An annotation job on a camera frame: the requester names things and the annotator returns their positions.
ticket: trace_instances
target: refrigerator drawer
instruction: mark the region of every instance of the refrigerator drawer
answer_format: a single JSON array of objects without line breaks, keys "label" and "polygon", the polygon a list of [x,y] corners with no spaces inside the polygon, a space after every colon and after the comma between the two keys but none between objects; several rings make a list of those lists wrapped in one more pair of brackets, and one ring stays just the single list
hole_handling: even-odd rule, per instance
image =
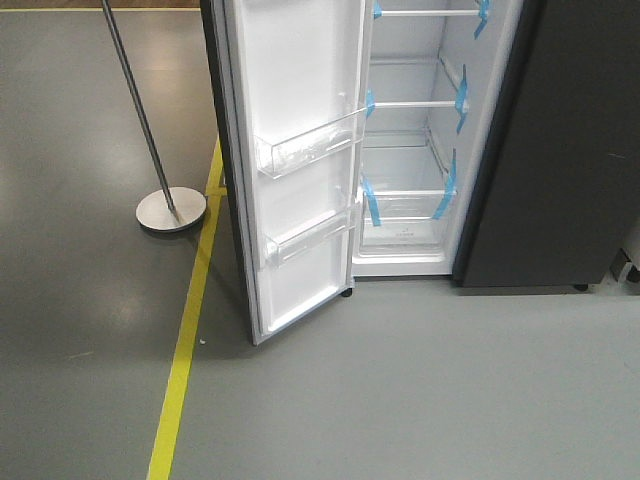
[{"label": "refrigerator drawer", "polygon": [[383,192],[376,195],[379,225],[364,208],[360,253],[424,255],[442,249],[446,217],[434,218],[444,191]]}]

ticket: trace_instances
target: concrete floor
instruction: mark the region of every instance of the concrete floor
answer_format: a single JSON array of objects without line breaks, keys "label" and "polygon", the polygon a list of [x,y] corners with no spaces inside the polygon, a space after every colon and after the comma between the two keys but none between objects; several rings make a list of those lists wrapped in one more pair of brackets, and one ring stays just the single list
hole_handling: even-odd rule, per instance
[{"label": "concrete floor", "polygon": [[[144,478],[197,232],[135,224],[156,184],[102,18],[11,15],[0,478]],[[119,18],[169,177],[202,189],[197,14]],[[637,285],[362,282],[259,348],[240,292],[224,203],[175,480],[640,478]]]},{"label": "concrete floor", "polygon": [[[204,190],[199,14],[116,13],[167,175]],[[159,188],[104,17],[0,13],[0,478],[143,479],[198,241]]]}]

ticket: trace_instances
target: dark gray refrigerator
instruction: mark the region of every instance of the dark gray refrigerator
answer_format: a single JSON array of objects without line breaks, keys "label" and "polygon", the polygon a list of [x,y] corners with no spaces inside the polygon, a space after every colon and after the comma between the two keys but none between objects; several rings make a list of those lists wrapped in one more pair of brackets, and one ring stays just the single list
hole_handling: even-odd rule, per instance
[{"label": "dark gray refrigerator", "polygon": [[640,213],[640,2],[201,6],[256,344],[360,277],[597,283]]}]

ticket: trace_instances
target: blue protective tape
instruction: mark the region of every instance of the blue protective tape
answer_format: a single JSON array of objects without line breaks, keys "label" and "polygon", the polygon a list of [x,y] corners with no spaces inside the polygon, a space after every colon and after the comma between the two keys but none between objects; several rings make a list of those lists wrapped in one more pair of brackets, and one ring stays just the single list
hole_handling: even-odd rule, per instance
[{"label": "blue protective tape", "polygon": [[369,204],[369,213],[371,213],[371,223],[374,227],[382,225],[380,221],[380,210],[378,209],[378,199],[373,191],[373,187],[367,180],[367,177],[362,177],[362,188],[364,189],[364,195],[367,197],[367,203]]},{"label": "blue protective tape", "polygon": [[376,98],[373,95],[371,89],[367,90],[367,118],[371,116],[373,111],[376,109]]},{"label": "blue protective tape", "polygon": [[460,82],[460,87],[458,88],[458,94],[456,95],[456,111],[458,115],[460,115],[460,121],[458,122],[458,127],[456,128],[456,132],[460,133],[462,127],[464,126],[464,122],[467,120],[467,94],[469,93],[469,87],[467,85],[467,66],[462,66],[462,81]]},{"label": "blue protective tape", "polygon": [[489,13],[491,11],[491,0],[480,0],[480,11],[478,12],[478,16],[480,17],[480,25],[476,28],[476,31],[473,33],[473,36],[477,39],[484,27],[487,26],[489,21]]},{"label": "blue protective tape", "polygon": [[453,149],[453,160],[451,160],[451,170],[449,170],[449,176],[447,177],[447,181],[444,185],[444,196],[442,200],[440,200],[440,205],[436,208],[436,211],[431,216],[433,220],[440,220],[444,213],[447,211],[449,204],[453,200],[453,197],[456,195],[456,176],[457,176],[457,166],[456,166],[456,149]]},{"label": "blue protective tape", "polygon": [[373,4],[373,19],[375,20],[377,18],[380,18],[381,16],[382,16],[382,7],[378,3],[378,0],[376,0]]}]

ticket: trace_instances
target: wooden floor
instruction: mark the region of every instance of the wooden floor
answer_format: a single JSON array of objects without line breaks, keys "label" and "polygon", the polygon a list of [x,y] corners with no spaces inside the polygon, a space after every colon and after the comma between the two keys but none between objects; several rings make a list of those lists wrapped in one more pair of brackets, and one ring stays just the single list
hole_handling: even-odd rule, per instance
[{"label": "wooden floor", "polygon": [[[198,8],[199,0],[111,0],[113,8]],[[101,8],[100,0],[0,0],[1,9]]]}]

